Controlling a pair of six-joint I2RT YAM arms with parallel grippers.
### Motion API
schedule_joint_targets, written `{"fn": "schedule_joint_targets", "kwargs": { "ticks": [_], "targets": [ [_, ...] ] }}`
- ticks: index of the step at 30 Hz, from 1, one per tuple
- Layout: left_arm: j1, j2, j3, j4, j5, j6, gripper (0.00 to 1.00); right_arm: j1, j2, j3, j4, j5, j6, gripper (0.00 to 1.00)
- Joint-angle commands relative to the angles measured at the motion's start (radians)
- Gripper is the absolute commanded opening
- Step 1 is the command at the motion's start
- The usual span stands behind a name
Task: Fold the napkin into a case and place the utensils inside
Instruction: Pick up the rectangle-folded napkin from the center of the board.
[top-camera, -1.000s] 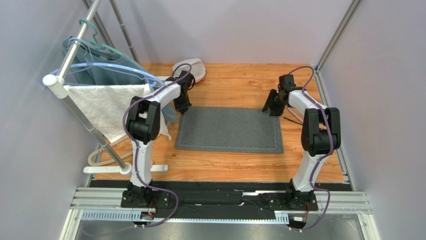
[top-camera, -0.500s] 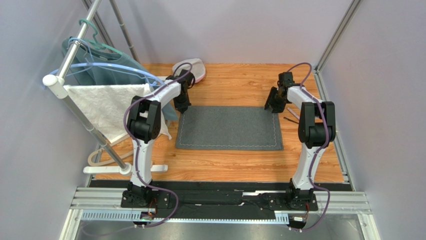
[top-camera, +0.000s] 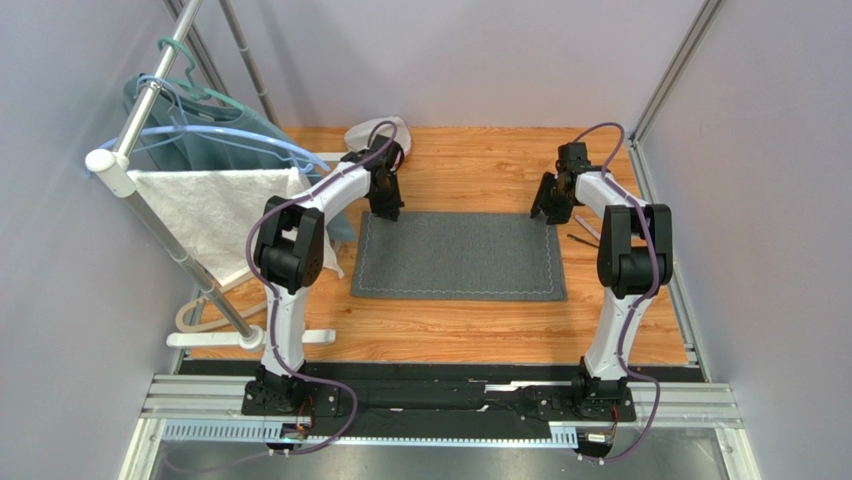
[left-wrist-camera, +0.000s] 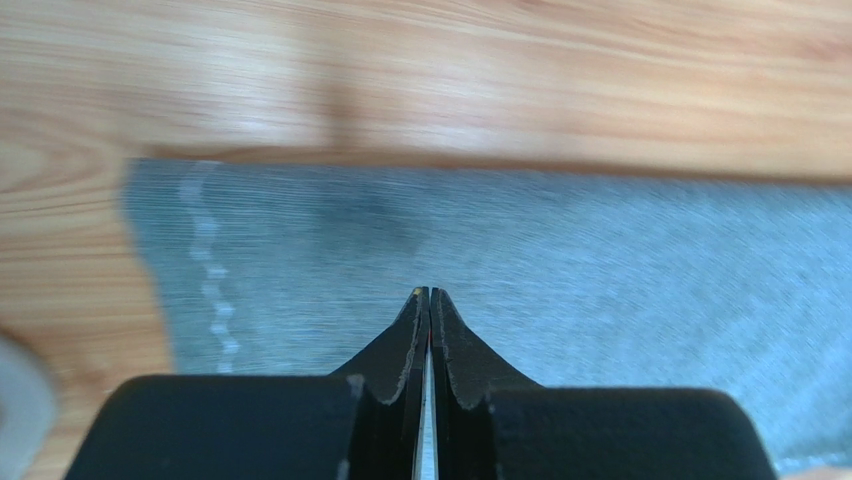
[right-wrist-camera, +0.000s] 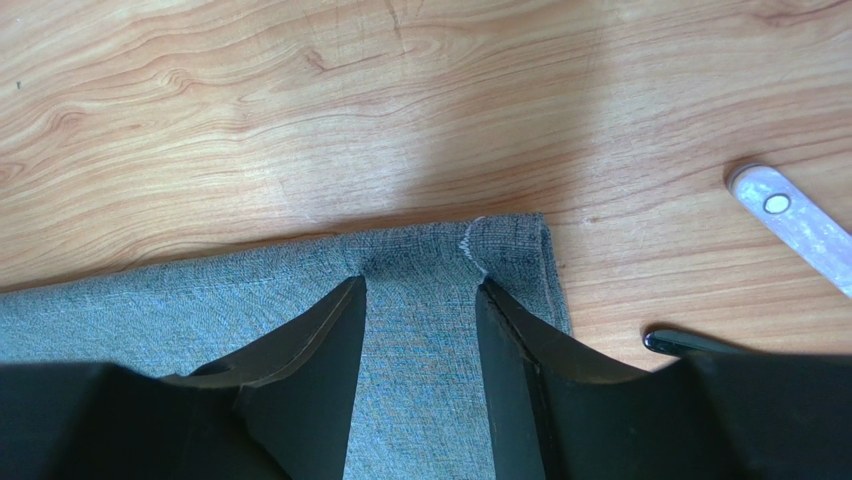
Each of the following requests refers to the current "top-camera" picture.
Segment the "grey cloth napkin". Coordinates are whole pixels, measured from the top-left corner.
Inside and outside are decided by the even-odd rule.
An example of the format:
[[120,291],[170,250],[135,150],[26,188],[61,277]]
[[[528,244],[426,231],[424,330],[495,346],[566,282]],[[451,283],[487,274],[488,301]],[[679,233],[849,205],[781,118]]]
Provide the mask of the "grey cloth napkin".
[[350,292],[400,300],[567,299],[559,232],[518,213],[365,213]]

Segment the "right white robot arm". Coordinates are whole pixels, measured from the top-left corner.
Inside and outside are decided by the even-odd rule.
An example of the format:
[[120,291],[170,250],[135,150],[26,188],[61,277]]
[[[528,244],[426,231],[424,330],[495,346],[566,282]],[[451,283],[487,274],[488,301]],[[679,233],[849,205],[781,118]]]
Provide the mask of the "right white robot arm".
[[621,404],[628,360],[641,319],[673,275],[672,212],[630,194],[582,142],[559,146],[554,172],[542,176],[531,208],[551,225],[565,224],[577,206],[602,221],[597,275],[603,306],[591,346],[570,387],[571,405],[587,413]]

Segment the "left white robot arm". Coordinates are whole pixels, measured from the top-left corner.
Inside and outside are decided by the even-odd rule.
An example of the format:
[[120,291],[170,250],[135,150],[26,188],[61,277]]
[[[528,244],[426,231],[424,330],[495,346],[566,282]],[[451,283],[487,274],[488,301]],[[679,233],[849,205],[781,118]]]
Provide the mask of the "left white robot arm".
[[346,154],[316,185],[293,198],[272,196],[251,228],[249,267],[265,286],[267,342],[254,380],[247,383],[246,415],[293,415],[308,403],[304,372],[304,314],[310,287],[323,269],[326,227],[351,203],[366,198],[373,215],[399,218],[404,203],[397,179],[402,146],[374,134],[368,147]]

